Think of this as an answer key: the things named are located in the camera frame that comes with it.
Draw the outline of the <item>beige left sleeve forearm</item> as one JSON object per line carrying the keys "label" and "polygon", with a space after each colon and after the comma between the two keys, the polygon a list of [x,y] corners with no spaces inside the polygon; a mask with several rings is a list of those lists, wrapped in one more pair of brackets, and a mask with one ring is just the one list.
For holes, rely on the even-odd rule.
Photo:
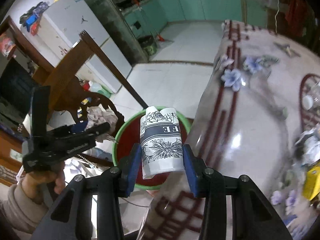
{"label": "beige left sleeve forearm", "polygon": [[9,187],[7,199],[1,200],[1,222],[18,238],[29,239],[49,209],[27,197],[21,185]]}

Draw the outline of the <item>person's left hand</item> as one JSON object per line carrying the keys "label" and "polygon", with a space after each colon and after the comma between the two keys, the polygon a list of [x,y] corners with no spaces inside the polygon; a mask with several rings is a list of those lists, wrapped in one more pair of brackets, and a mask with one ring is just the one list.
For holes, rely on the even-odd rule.
{"label": "person's left hand", "polygon": [[54,192],[60,194],[66,187],[64,168],[65,162],[63,161],[57,166],[57,171],[36,171],[26,174],[21,182],[24,194],[36,204],[41,204],[43,193],[40,185],[52,182],[54,182]]}

